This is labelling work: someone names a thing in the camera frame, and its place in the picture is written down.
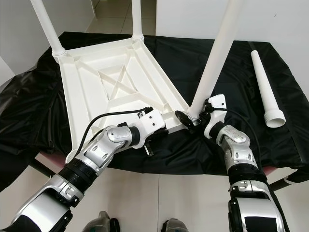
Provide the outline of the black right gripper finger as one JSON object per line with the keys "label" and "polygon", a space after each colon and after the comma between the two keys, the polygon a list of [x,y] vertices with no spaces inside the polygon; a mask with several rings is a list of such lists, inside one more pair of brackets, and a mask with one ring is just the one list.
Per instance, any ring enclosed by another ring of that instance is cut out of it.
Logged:
{"label": "black right gripper finger", "polygon": [[177,119],[184,125],[186,128],[195,128],[196,123],[195,121],[183,111],[175,111],[175,115]]}

